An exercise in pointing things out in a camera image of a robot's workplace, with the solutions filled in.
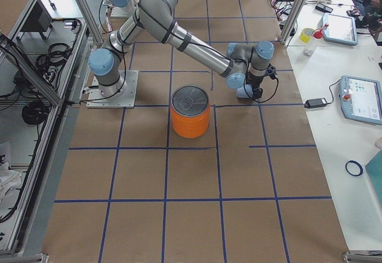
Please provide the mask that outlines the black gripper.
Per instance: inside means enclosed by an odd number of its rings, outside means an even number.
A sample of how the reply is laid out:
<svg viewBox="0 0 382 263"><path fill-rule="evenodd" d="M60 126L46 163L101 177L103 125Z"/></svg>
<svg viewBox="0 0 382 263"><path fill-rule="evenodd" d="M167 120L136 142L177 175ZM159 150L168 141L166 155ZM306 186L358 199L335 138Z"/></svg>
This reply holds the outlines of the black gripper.
<svg viewBox="0 0 382 263"><path fill-rule="evenodd" d="M263 95L263 89L260 87L263 76L255 76L251 73L246 74L245 93L251 99L260 99Z"/></svg>

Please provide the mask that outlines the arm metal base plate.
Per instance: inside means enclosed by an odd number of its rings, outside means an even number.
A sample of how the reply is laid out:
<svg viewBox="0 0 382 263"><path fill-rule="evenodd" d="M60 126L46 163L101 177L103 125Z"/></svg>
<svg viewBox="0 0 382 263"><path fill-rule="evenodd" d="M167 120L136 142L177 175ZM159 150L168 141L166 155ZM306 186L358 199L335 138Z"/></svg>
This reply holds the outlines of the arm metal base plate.
<svg viewBox="0 0 382 263"><path fill-rule="evenodd" d="M98 84L97 78L93 77L93 86L88 94L86 106L89 109L118 109L126 107L133 109L138 84L138 70L119 70L119 82L113 86Z"/></svg>
<svg viewBox="0 0 382 263"><path fill-rule="evenodd" d="M113 7L111 12L112 18L129 18L134 13L135 7Z"/></svg>

